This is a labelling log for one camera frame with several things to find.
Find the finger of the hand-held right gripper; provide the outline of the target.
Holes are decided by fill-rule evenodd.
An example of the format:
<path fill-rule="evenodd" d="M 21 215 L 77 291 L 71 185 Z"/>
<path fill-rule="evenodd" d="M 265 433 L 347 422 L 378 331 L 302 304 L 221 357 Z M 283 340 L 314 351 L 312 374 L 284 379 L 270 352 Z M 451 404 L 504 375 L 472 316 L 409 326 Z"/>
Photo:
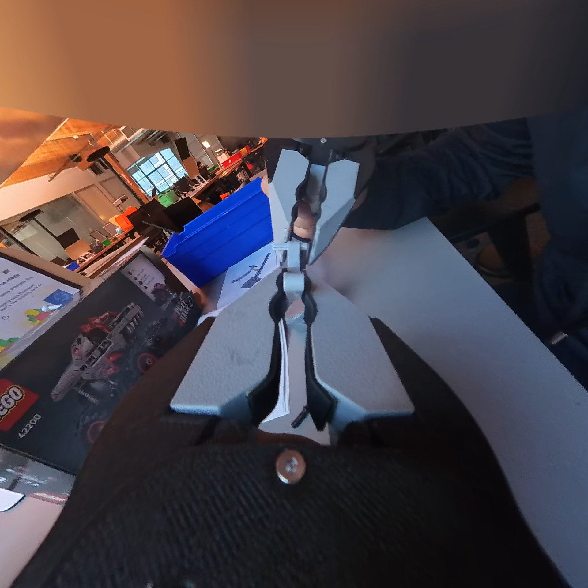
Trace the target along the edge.
<path fill-rule="evenodd" d="M 324 199 L 319 202 L 318 218 L 307 254 L 314 264 L 331 244 L 355 204 L 360 163 L 343 159 L 326 166 L 320 184 Z"/>
<path fill-rule="evenodd" d="M 299 192 L 305 192 L 310 162 L 299 151 L 278 148 L 271 153 L 274 159 L 267 162 L 268 199 L 273 241 L 283 244 L 291 239 L 308 240 L 293 230 L 298 217 Z"/>

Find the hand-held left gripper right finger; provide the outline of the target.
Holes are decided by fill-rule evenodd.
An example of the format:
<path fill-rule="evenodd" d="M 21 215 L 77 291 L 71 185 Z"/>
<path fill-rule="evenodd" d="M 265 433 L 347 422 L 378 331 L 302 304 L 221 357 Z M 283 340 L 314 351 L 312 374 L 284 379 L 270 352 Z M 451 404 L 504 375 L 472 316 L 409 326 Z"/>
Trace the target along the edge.
<path fill-rule="evenodd" d="M 414 414 L 372 320 L 341 293 L 300 274 L 305 409 L 318 432 Z"/>

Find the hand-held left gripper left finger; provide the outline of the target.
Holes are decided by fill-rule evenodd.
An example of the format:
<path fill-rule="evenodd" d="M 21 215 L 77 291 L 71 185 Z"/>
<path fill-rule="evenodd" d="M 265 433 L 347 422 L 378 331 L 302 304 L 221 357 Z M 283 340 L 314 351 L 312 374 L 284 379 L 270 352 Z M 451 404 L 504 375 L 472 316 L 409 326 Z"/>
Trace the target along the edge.
<path fill-rule="evenodd" d="M 211 322 L 170 402 L 176 413 L 259 425 L 279 398 L 283 271 L 273 271 Z"/>

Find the small grey lego connector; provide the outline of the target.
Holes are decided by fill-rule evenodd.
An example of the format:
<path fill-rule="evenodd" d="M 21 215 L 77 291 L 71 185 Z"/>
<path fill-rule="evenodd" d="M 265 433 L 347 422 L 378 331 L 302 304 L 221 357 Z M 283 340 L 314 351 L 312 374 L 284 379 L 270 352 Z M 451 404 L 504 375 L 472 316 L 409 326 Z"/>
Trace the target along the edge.
<path fill-rule="evenodd" d="M 296 239 L 273 243 L 273 250 L 276 252 L 280 266 L 291 273 L 300 273 L 305 268 L 308 249 L 309 243 Z"/>

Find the grey lego beam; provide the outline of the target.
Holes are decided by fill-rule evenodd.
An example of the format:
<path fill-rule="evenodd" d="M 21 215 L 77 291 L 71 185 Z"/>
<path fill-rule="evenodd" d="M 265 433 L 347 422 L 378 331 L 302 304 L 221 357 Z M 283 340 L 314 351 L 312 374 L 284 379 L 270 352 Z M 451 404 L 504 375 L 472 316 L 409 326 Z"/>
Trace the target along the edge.
<path fill-rule="evenodd" d="M 285 325 L 292 328 L 304 325 L 305 274 L 303 272 L 285 271 L 283 273 L 282 287 L 286 297 L 283 315 Z"/>

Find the lego instruction booklet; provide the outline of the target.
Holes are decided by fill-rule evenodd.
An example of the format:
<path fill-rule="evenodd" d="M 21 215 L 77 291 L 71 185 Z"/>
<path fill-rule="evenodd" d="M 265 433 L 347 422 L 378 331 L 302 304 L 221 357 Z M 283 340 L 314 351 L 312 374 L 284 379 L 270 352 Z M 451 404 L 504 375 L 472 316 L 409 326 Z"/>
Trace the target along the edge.
<path fill-rule="evenodd" d="M 228 268 L 214 313 L 222 312 L 226 306 L 238 300 L 278 267 L 276 252 L 273 245 L 269 243 Z M 281 344 L 279 394 L 276 406 L 262 422 L 263 426 L 290 414 L 288 346 L 283 322 L 279 324 L 279 336 Z"/>

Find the black lego set box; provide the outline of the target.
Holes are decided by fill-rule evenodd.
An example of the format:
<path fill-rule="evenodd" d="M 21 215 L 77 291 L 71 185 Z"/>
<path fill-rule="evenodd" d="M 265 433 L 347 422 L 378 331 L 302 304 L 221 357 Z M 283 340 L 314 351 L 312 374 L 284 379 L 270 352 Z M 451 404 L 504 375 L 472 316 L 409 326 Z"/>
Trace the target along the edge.
<path fill-rule="evenodd" d="M 195 326 L 194 294 L 143 252 L 59 306 L 1 354 L 1 449 L 68 474 L 115 408 Z"/>

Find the person's right hand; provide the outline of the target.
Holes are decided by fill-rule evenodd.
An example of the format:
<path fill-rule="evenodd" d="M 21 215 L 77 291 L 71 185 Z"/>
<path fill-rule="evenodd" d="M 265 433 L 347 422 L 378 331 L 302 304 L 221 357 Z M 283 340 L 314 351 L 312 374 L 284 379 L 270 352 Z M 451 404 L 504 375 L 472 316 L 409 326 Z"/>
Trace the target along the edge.
<path fill-rule="evenodd" d="M 302 201 L 298 205 L 298 216 L 293 223 L 293 233 L 298 239 L 311 240 L 315 232 L 318 214 L 313 213 L 311 206 Z"/>

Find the blue plastic bin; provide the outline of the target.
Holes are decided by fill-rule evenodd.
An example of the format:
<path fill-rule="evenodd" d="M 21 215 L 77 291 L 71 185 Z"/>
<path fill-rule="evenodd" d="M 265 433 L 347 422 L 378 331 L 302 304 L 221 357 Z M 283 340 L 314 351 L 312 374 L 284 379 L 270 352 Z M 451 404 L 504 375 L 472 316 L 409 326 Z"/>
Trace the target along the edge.
<path fill-rule="evenodd" d="M 162 257 L 201 287 L 272 241 L 269 199 L 256 178 L 172 235 Z"/>

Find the large paned window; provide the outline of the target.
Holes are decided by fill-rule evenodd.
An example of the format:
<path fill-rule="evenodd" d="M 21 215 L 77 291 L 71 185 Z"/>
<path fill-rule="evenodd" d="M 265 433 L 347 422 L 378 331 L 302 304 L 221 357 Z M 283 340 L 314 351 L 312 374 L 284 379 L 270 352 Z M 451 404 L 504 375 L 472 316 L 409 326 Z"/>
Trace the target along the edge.
<path fill-rule="evenodd" d="M 150 198 L 152 193 L 161 194 L 187 176 L 185 168 L 171 148 L 139 159 L 126 171 Z"/>

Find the wooden chair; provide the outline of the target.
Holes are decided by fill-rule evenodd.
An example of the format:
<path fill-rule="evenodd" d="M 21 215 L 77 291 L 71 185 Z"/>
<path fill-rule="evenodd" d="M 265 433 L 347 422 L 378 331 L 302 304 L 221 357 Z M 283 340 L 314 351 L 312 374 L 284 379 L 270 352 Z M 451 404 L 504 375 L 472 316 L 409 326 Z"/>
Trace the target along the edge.
<path fill-rule="evenodd" d="M 482 211 L 489 217 L 489 242 L 476 253 L 474 267 L 488 278 L 531 282 L 549 241 L 535 181 L 515 180 L 499 198 L 483 202 Z"/>

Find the black floor lamp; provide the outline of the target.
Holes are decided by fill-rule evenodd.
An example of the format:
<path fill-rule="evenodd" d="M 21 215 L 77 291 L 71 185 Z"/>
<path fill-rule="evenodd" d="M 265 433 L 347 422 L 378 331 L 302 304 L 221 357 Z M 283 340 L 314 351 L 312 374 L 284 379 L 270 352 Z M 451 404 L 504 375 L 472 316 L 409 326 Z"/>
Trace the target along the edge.
<path fill-rule="evenodd" d="M 128 182 L 128 180 L 126 180 L 120 174 L 120 172 L 117 170 L 117 168 L 115 168 L 113 166 L 113 164 L 111 162 L 110 152 L 111 152 L 110 147 L 108 147 L 108 146 L 100 147 L 100 148 L 92 151 L 86 157 L 86 161 L 87 161 L 87 163 L 90 163 L 90 164 L 94 164 L 95 162 L 102 161 L 107 166 L 107 168 L 110 169 L 111 172 L 119 179 L 119 181 L 129 189 L 129 192 L 133 195 L 133 197 L 137 200 L 140 200 L 139 195 L 136 193 L 136 191 L 131 186 L 131 184 Z"/>
<path fill-rule="evenodd" d="M 56 234 L 39 220 L 42 210 L 27 213 L 18 220 L 14 236 L 34 254 L 48 261 L 61 258 L 63 248 Z"/>

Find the cardboard box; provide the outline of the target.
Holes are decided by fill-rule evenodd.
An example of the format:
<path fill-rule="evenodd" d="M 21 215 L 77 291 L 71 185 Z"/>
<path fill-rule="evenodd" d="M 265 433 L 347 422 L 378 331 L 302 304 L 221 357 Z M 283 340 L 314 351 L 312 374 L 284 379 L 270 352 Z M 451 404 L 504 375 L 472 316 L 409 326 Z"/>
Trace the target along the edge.
<path fill-rule="evenodd" d="M 1 258 L 15 262 L 24 268 L 51 277 L 58 282 L 74 288 L 82 289 L 93 282 L 91 278 L 68 270 L 22 249 L 1 247 Z"/>

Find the printed instruction sheet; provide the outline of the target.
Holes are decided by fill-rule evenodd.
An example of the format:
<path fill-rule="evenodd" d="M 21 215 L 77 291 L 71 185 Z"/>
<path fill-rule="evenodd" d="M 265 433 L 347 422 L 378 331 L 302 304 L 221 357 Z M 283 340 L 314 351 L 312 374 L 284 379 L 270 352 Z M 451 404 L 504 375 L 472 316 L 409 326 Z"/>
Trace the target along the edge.
<path fill-rule="evenodd" d="M 79 298 L 82 286 L 1 255 L 1 367 L 14 360 L 40 334 L 52 315 Z"/>

